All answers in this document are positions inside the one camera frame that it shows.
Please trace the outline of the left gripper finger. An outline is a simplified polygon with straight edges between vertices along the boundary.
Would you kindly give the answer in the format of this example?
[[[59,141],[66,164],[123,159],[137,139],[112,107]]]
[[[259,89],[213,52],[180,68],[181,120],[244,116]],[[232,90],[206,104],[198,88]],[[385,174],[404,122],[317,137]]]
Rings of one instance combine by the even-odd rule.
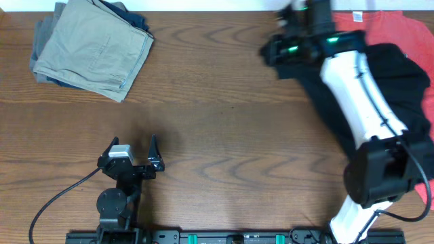
[[[109,153],[109,152],[111,151],[112,147],[113,147],[113,146],[116,146],[116,145],[118,145],[118,144],[119,144],[119,139],[118,139],[117,136],[115,136],[115,137],[113,138],[113,140],[111,141],[111,143],[109,144],[109,146],[108,146],[108,148],[107,148],[107,152]]]
[[[151,142],[150,142],[150,146],[149,146],[149,153],[148,153],[147,159],[151,163],[161,163],[162,162],[162,158],[161,158],[161,155],[159,153],[159,149],[158,149],[158,145],[157,145],[157,137],[155,134],[153,134],[151,136]]]

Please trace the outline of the red printed t-shirt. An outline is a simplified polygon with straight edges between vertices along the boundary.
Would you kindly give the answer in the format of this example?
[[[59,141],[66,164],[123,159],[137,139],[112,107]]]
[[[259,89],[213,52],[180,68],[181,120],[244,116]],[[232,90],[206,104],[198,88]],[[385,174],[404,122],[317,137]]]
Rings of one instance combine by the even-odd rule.
[[[395,44],[405,57],[415,62],[428,75],[430,85],[422,98],[421,108],[431,124],[433,137],[433,33],[423,23],[404,16],[401,11],[353,12],[333,14],[340,31],[367,32],[368,45]]]

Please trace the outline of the black t-shirt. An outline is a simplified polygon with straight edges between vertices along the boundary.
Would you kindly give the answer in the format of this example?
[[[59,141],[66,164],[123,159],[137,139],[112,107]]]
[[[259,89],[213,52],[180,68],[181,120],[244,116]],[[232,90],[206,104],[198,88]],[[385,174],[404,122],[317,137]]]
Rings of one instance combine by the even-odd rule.
[[[395,44],[371,45],[366,48],[366,56],[377,86],[398,119],[411,132],[430,140],[431,124],[421,108],[424,92],[430,85],[426,72],[405,57]],[[279,65],[275,68],[280,79],[299,81],[346,156],[353,157],[356,149],[351,129],[332,92],[320,79],[319,69],[305,64]]]

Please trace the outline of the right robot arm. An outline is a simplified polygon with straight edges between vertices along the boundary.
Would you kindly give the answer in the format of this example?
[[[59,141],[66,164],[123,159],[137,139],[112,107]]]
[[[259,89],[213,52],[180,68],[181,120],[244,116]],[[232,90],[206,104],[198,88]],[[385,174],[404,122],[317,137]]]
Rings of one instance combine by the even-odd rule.
[[[374,221],[433,177],[433,141],[420,102],[429,78],[394,44],[368,45],[362,30],[339,31],[329,1],[277,12],[281,30],[261,48],[281,79],[297,79],[348,157],[342,207],[319,234],[295,243],[403,243]]]

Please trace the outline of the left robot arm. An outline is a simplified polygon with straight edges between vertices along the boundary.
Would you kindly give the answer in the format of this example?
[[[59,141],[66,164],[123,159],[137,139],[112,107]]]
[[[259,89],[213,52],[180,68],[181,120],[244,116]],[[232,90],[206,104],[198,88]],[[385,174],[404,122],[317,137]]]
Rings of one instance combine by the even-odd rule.
[[[147,165],[134,165],[131,146],[113,138],[98,158],[98,169],[116,181],[116,187],[104,190],[96,208],[100,214],[97,243],[152,243],[150,231],[138,226],[138,208],[142,182],[153,180],[165,164],[157,146],[155,134],[151,137]]]

